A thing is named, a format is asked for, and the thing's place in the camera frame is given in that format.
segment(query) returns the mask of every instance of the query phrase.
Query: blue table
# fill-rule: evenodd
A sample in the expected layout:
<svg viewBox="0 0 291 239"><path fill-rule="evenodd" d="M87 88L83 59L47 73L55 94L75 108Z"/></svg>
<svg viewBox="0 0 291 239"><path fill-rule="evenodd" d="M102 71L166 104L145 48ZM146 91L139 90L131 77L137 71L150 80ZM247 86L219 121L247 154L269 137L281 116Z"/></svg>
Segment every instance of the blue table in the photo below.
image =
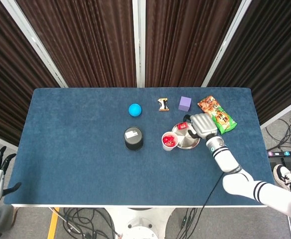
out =
<svg viewBox="0 0 291 239"><path fill-rule="evenodd" d="M34 91L9 186L22 182L6 204L78 206L202 206L221 170L205 146L166 152L161 136L182 121L181 96L197 102L213 95L238 123L222 137L255 180L273 183L250 89L245 88L51 88ZM170 111L159 112L158 98ZM140 117L128 113L142 106ZM144 145L125 147L124 132L139 127ZM227 194L219 183L208 206L255 206Z"/></svg>

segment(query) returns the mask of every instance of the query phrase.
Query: snack bag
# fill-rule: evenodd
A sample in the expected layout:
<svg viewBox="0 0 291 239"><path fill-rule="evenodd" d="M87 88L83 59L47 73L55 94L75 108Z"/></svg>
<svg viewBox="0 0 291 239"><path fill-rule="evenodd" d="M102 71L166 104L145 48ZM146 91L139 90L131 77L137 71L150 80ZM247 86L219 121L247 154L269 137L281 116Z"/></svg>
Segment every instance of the snack bag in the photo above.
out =
<svg viewBox="0 0 291 239"><path fill-rule="evenodd" d="M197 105L210 115L221 134L235 128L237 123L223 110L213 96L208 96Z"/></svg>

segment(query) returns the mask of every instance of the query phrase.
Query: dark curtain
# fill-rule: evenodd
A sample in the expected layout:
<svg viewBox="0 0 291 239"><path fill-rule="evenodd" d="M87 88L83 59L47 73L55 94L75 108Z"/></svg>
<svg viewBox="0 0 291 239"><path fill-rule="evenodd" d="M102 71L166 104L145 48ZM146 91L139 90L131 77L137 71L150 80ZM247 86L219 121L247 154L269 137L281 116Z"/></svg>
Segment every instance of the dark curtain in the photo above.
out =
<svg viewBox="0 0 291 239"><path fill-rule="evenodd" d="M291 104L291 1L252 1L208 86L251 88L260 124Z"/></svg>
<svg viewBox="0 0 291 239"><path fill-rule="evenodd" d="M0 138L19 144L35 88L58 87L0 3Z"/></svg>
<svg viewBox="0 0 291 239"><path fill-rule="evenodd" d="M147 0L145 85L201 86L240 0Z"/></svg>
<svg viewBox="0 0 291 239"><path fill-rule="evenodd" d="M131 0L17 0L69 87L135 87Z"/></svg>

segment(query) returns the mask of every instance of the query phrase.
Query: shoe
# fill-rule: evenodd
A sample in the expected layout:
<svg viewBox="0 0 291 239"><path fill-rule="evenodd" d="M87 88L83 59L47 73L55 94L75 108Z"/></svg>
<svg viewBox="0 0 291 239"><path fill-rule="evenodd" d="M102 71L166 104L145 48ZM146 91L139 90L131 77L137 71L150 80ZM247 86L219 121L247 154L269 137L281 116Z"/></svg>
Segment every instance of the shoe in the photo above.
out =
<svg viewBox="0 0 291 239"><path fill-rule="evenodd" d="M278 164L273 169L275 181L286 190L291 192L291 172L281 164Z"/></svg>

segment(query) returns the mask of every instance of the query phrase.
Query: floor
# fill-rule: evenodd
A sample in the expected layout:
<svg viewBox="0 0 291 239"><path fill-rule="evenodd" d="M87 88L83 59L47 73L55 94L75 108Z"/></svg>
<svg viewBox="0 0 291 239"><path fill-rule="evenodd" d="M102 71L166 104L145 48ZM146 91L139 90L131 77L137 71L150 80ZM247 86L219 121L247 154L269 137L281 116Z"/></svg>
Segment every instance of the floor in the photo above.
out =
<svg viewBox="0 0 291 239"><path fill-rule="evenodd" d="M289 122L291 111L281 119ZM268 131L277 139L281 139L286 132L287 126L277 120L267 127ZM262 130L267 149L277 145ZM7 149L5 155L14 153ZM10 178L13 161L6 174L5 186ZM175 239L179 232L180 222L185 209L176 209L166 227L166 239ZM1 239L46 239L48 235L52 212L48 208L20 208L14 227L3 234ZM107 231L107 225L96 217L95 226ZM62 221L58 220L55 239L71 238L63 229ZM199 225L192 238L204 239L288 239L291 238L287 217L272 210L271 208L206 208L204 209Z"/></svg>

